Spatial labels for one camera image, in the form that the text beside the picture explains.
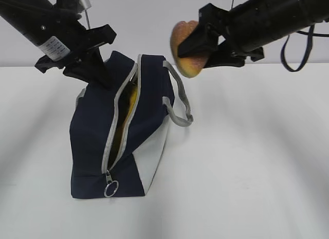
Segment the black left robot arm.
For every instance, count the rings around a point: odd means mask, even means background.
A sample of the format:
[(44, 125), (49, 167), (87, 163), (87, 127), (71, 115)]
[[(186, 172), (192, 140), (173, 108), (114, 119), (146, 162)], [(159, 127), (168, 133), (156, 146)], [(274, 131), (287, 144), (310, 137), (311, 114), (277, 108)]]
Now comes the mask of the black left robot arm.
[(89, 0), (1, 0), (1, 17), (36, 46), (44, 56), (35, 68), (58, 68), (63, 75), (109, 89), (112, 79), (99, 48), (112, 44), (115, 31), (106, 24), (91, 28), (80, 23)]

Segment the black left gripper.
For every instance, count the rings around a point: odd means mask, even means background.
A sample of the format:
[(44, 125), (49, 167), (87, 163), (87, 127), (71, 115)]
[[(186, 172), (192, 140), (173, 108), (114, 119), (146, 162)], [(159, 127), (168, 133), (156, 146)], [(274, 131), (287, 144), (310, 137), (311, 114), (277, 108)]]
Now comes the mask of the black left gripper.
[(86, 83), (97, 82), (112, 89), (114, 78), (103, 61), (100, 46), (112, 44), (116, 32), (109, 26), (86, 30), (85, 35), (71, 39), (72, 46), (52, 36), (39, 49), (45, 54), (35, 64), (42, 73), (51, 68), (63, 70), (63, 75)]

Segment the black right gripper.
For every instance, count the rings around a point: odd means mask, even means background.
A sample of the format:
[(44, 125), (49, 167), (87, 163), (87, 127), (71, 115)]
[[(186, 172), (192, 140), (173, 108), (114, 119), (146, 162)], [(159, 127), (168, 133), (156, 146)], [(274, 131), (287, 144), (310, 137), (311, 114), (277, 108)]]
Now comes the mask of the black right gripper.
[[(194, 52), (210, 53), (204, 68), (243, 67), (248, 57), (253, 62), (264, 59), (262, 46), (246, 50), (240, 43), (243, 38), (238, 34), (245, 36), (245, 33), (238, 29), (229, 11), (208, 3), (198, 14), (199, 23), (184, 44)], [(220, 36), (224, 41), (218, 43)]]

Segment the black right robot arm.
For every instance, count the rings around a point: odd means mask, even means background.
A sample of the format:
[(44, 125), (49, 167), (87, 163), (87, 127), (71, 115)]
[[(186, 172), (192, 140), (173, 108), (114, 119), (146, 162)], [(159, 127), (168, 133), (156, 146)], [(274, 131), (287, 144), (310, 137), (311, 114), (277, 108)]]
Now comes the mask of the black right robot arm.
[(328, 21), (328, 0), (248, 0), (231, 10), (208, 3), (178, 56), (209, 54), (205, 67), (242, 67), (264, 58), (263, 46)]

